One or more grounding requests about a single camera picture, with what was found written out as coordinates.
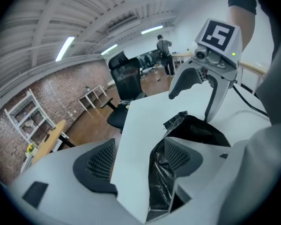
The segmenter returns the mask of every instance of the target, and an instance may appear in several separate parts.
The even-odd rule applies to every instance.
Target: wooden floor
[[[168,91],[171,80],[172,77],[167,77],[164,69],[160,68],[158,69],[157,74],[151,72],[141,80],[142,90],[147,96]],[[112,103],[115,106],[120,102],[118,91],[115,86],[109,88],[106,94],[108,97],[113,98]],[[106,97],[101,96],[100,99],[104,102]],[[88,110],[88,113],[84,112],[68,130],[67,135],[70,137],[70,141],[75,145],[81,145],[103,139],[115,138],[116,148],[118,148],[121,139],[120,130],[110,126],[106,122],[112,109],[109,106],[100,109],[100,101],[96,101],[94,104],[98,110],[96,111],[91,108]]]

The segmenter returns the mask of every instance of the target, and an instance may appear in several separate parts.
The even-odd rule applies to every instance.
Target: white table
[[[264,110],[256,97],[235,86],[249,103]],[[174,100],[169,100],[168,92],[164,92],[130,104],[111,183],[117,187],[118,201],[142,223],[146,222],[149,208],[149,155],[166,133],[163,123],[185,110],[204,120],[211,93],[209,83],[204,82],[182,91]],[[228,90],[210,124],[226,136],[231,146],[270,126],[268,118],[252,110],[233,89]]]
[[[99,100],[98,95],[95,93],[95,90],[98,89],[98,88],[101,89],[102,93],[107,97],[107,94],[105,93],[103,87],[102,87],[101,85],[98,85],[98,86],[92,88],[92,89],[89,90],[87,93],[85,93],[83,96],[81,96],[80,98],[77,99],[77,101],[80,103],[80,105],[83,107],[83,109],[84,109],[85,111],[88,111],[88,109],[83,105],[83,103],[81,102],[81,99],[82,99],[82,98],[86,98],[86,99],[88,100],[88,102],[91,104],[91,106],[96,109],[95,105],[94,105],[94,104],[92,103],[92,101],[89,99],[88,95],[93,92],[94,95],[95,95],[95,97]]]

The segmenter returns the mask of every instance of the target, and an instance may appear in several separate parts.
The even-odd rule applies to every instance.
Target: fluorescent light
[[[149,28],[149,29],[147,29],[147,30],[142,31],[141,34],[145,34],[145,33],[148,33],[148,32],[152,32],[152,31],[154,31],[154,30],[161,29],[161,28],[163,28],[162,25],[157,26],[157,27],[153,27],[153,28]]]
[[[56,62],[58,62],[62,59],[62,56],[66,53],[67,48],[71,45],[71,43],[73,42],[74,39],[75,39],[74,37],[68,37],[66,39],[65,43],[61,47],[61,50],[55,59]]]
[[[107,48],[104,52],[101,53],[101,55],[104,55],[104,54],[108,53],[110,50],[114,49],[117,46],[118,46],[118,44],[115,44],[114,46],[111,46],[110,48]]]

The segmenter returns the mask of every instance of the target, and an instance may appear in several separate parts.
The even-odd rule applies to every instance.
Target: crumpled black plastic
[[[164,153],[164,138],[178,137],[198,143],[230,147],[225,136],[210,124],[179,112],[163,124],[167,129],[162,140],[153,148],[149,160],[149,212],[147,222],[168,213],[175,175]]]

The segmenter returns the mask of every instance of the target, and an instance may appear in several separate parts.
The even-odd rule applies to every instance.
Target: office chair
[[[131,101],[144,98],[146,96],[141,89],[141,66],[137,58],[129,60],[124,55],[124,52],[121,52],[110,59],[108,67],[111,70],[111,76],[118,89],[118,95],[121,99],[121,103],[115,107],[111,103],[113,98],[110,98],[103,103],[100,108],[104,108],[108,105],[113,109],[112,113],[107,118],[107,123],[115,128],[121,129],[122,132],[128,113],[126,106],[130,104]]]

